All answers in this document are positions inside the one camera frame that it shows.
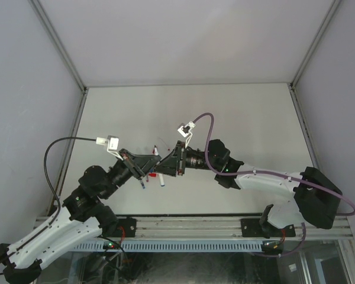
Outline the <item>white marker blue end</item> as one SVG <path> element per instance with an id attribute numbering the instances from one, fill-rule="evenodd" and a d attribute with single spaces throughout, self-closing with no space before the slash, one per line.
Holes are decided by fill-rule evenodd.
<path id="1" fill-rule="evenodd" d="M 159 177 L 159 182 L 160 182 L 160 186 L 164 187 L 165 186 L 165 182 L 164 182 L 164 177 L 162 174 L 158 174 Z"/>

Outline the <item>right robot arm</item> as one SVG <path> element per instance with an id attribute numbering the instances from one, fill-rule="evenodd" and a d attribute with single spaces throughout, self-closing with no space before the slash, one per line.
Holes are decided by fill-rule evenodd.
<path id="1" fill-rule="evenodd" d="M 259 190 L 283 197 L 283 202 L 269 204 L 263 211 L 259 224 L 265 237 L 304 221 L 316 228 L 331 229 L 342 195 L 339 188 L 314 167 L 299 173 L 268 175 L 231 158 L 229 149 L 219 139 L 209 142 L 207 152 L 178 141 L 155 171 L 176 177 L 182 176 L 186 169 L 215 169 L 214 179 L 224 188 Z"/>

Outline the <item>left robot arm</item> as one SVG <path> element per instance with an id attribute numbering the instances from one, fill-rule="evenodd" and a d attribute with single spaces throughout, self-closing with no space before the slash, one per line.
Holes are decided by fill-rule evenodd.
<path id="1" fill-rule="evenodd" d="M 100 235 L 110 236 L 118 228 L 118 218 L 102 201 L 130 178 L 141 180 L 160 159 L 159 155 L 136 155 L 122 149 L 109 170 L 100 166 L 87 168 L 59 211 L 16 243 L 0 244 L 5 280 L 31 283 L 80 243 Z"/>

